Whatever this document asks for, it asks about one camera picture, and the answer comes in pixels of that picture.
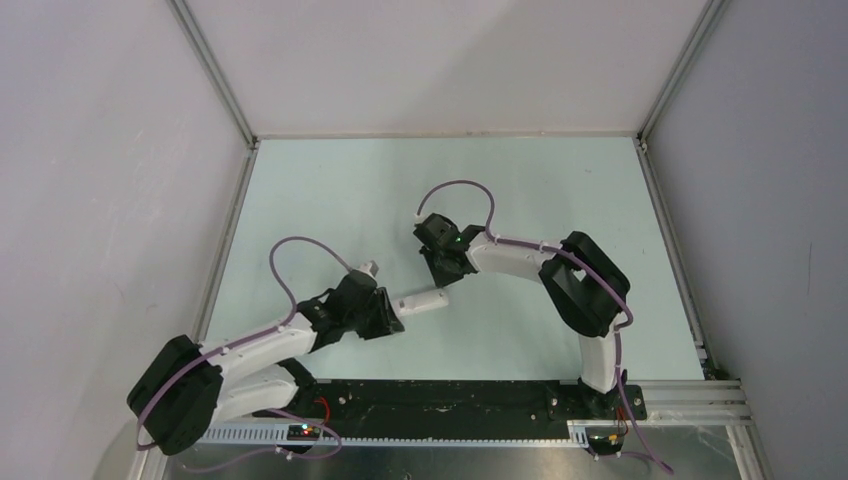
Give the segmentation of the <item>white remote control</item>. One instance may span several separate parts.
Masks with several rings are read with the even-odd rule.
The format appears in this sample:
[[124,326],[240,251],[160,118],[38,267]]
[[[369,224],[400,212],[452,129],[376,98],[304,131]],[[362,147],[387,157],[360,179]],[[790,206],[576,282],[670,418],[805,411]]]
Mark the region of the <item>white remote control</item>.
[[448,305],[449,297],[443,289],[433,289],[391,301],[392,309],[398,318],[437,310]]

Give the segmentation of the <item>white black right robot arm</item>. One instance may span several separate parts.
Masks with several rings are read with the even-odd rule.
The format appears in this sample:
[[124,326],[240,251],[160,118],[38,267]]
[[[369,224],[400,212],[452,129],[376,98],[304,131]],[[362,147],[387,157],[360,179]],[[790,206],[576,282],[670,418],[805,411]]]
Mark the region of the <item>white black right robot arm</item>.
[[632,323],[626,306],[631,284],[587,234],[573,231],[559,244],[497,236],[481,225],[461,230],[433,213],[417,221],[421,242],[438,287],[477,273],[499,273],[543,285],[563,322],[579,336],[585,411],[606,418],[622,403],[618,331]]

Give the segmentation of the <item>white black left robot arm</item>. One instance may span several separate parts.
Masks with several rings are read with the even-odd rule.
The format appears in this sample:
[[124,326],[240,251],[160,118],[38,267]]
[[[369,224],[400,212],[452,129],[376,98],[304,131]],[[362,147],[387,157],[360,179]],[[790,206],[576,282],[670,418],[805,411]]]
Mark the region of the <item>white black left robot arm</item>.
[[130,390],[127,405],[152,446],[176,455],[217,422],[281,407],[297,417],[311,412],[315,388],[283,362],[348,332],[371,340],[403,330],[387,290],[372,275],[352,270],[337,287],[236,340],[203,345],[186,335],[172,338]]

